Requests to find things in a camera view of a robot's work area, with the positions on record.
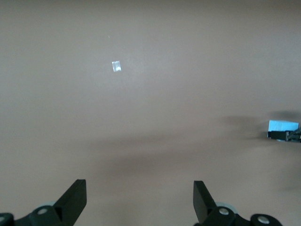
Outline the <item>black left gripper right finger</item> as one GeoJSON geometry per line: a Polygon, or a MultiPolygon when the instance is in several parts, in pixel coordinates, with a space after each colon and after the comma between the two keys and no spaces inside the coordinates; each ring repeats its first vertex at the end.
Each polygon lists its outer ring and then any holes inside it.
{"type": "Polygon", "coordinates": [[[203,181],[193,183],[193,207],[197,226],[251,226],[252,223],[230,208],[217,206],[203,181]]]}

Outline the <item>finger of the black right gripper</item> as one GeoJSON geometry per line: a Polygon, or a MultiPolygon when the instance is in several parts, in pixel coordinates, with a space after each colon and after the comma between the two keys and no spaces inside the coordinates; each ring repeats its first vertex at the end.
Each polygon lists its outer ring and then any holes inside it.
{"type": "Polygon", "coordinates": [[[286,130],[286,131],[269,131],[268,137],[278,141],[285,142],[301,142],[301,129],[286,130]]]}

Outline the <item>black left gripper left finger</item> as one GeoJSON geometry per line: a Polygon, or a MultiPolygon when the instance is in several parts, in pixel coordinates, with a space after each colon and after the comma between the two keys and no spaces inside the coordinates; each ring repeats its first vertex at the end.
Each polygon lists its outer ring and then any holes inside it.
{"type": "Polygon", "coordinates": [[[36,208],[15,226],[73,226],[87,204],[86,180],[77,179],[53,204],[36,208]]]}

